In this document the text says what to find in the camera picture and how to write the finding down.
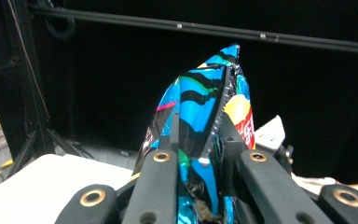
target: white surface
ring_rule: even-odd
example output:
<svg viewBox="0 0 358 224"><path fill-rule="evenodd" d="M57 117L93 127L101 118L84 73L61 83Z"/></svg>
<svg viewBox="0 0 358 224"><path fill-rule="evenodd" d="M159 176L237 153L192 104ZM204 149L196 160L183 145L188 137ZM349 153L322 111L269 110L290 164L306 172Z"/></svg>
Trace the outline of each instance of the white surface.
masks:
<svg viewBox="0 0 358 224"><path fill-rule="evenodd" d="M272 150L278 150L284 137L282 120L278 115L255 131L255 143Z"/></svg>
<svg viewBox="0 0 358 224"><path fill-rule="evenodd" d="M0 223L54 223L80 189L92 184L119 189L131 174L76 156L42 156L0 185Z"/></svg>

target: black backdrop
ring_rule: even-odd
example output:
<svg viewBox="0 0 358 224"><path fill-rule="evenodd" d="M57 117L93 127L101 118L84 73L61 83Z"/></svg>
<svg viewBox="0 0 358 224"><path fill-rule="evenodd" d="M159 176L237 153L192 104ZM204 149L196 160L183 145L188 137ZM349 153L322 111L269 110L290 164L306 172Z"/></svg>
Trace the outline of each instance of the black backdrop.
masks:
<svg viewBox="0 0 358 224"><path fill-rule="evenodd" d="M70 1L68 8L358 42L358 2ZM138 150L180 73L233 42L255 127L280 115L294 171L358 183L358 54L76 22L69 42L32 22L48 110L62 135Z"/></svg>

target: black horizontal rail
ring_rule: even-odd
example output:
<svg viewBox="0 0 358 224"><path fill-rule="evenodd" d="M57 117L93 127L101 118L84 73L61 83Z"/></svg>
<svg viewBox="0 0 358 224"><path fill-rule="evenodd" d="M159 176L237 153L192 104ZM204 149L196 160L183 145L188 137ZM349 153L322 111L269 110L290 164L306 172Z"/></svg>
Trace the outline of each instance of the black horizontal rail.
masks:
<svg viewBox="0 0 358 224"><path fill-rule="evenodd" d="M80 21L95 21L117 25L128 25L200 35L214 35L275 44L293 45L315 49L331 49L358 53L358 43L300 35L285 35L270 32L245 30L223 26L206 25L184 21L165 21L150 18L121 16L114 14L79 11L63 8L29 6L32 13L54 18L73 18Z"/></svg>

